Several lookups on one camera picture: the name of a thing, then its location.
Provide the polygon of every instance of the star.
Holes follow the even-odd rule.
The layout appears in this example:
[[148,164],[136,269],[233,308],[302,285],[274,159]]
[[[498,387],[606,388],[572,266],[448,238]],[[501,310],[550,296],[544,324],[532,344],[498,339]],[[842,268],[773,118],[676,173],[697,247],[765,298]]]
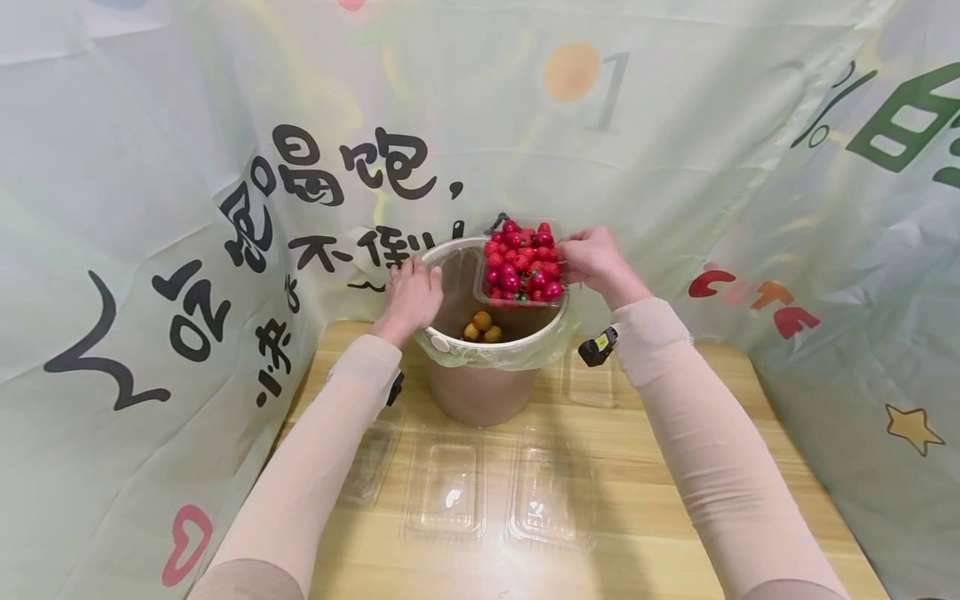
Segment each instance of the star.
[[940,436],[933,433],[926,425],[925,409],[918,408],[904,413],[887,404],[887,414],[890,415],[887,433],[910,442],[913,447],[917,448],[921,456],[926,456],[927,444],[946,444]]

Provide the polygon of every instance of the arm sleeve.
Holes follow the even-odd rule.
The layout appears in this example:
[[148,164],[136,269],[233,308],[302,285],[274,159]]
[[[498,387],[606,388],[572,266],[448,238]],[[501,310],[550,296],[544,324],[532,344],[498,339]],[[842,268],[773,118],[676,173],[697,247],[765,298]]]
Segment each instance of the arm sleeve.
[[670,305],[641,300],[613,320],[620,365],[726,596],[848,598],[759,432]]
[[[371,335],[347,348],[260,474],[191,600],[291,597],[258,588],[259,581],[281,585],[277,577],[249,578],[254,588],[247,586],[247,595],[230,592],[232,584],[224,578],[256,562],[275,567],[275,575],[286,573],[301,597],[309,595],[320,534],[364,432],[386,405],[399,362],[399,349]],[[217,582],[207,581],[212,578]]]

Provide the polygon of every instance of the hand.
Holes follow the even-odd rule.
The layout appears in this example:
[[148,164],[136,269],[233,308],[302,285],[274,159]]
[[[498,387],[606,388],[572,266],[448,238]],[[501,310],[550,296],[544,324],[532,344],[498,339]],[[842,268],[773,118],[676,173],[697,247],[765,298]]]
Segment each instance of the hand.
[[570,235],[557,245],[557,254],[560,260],[566,261],[567,280],[583,282],[599,292],[610,310],[653,297],[616,249],[610,231],[603,226]]
[[440,267],[427,271],[417,255],[404,260],[399,268],[391,267],[383,314],[370,334],[398,348],[403,346],[414,331],[433,323],[444,300],[443,284]]

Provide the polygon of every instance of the backdrop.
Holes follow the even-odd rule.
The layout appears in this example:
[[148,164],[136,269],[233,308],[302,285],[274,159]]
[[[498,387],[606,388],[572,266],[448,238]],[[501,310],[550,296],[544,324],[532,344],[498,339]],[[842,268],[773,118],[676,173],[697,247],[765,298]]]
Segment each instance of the backdrop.
[[0,597],[185,595],[324,326],[502,210],[613,228],[750,353],[892,596],[956,597],[958,19],[0,0]]

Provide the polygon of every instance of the wooden table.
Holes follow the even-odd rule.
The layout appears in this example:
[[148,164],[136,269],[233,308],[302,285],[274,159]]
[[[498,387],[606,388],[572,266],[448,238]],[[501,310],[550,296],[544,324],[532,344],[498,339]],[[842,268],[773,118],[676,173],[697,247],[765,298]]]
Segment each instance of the wooden table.
[[[287,434],[324,384],[344,348],[368,324],[341,322],[325,333],[295,398]],[[703,345],[699,350],[730,386],[780,466],[807,523],[856,599],[888,596],[827,494],[777,422],[753,367],[739,350]],[[690,525],[650,430],[640,399],[619,369],[564,373],[542,370],[530,404],[509,422],[487,430],[487,530],[478,543],[404,537],[403,517],[410,459],[427,423],[450,424],[434,405],[415,344],[404,349],[406,405],[403,435],[376,502],[340,505],[327,523],[310,597],[371,599],[618,599],[721,598],[709,560]],[[571,401],[605,395],[614,408]],[[530,425],[549,428],[589,447],[596,481],[597,544],[590,553],[507,542],[505,522],[517,436]]]

